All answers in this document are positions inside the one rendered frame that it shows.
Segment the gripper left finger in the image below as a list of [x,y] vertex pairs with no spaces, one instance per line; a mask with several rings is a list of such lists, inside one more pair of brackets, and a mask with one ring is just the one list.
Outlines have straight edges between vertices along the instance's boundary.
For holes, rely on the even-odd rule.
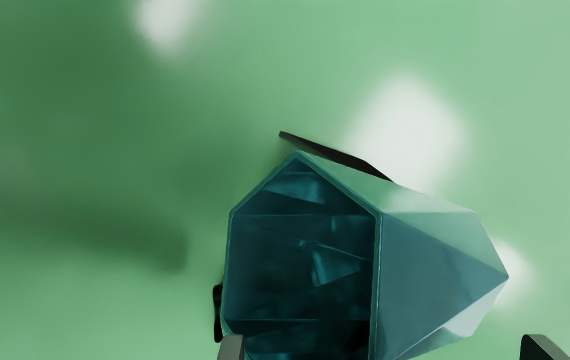
[[224,335],[219,343],[218,360],[245,360],[243,335]]

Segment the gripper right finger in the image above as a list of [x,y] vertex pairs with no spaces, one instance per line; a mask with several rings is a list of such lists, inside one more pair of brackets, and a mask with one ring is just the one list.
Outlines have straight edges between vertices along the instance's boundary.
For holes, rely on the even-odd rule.
[[570,360],[570,356],[549,337],[532,333],[522,336],[520,360]]

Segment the teal faceted mug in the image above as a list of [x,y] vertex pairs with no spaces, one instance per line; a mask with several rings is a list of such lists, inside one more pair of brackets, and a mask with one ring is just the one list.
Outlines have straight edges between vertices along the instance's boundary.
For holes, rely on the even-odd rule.
[[245,360],[411,360],[507,279],[472,210],[297,150],[230,212],[221,325]]

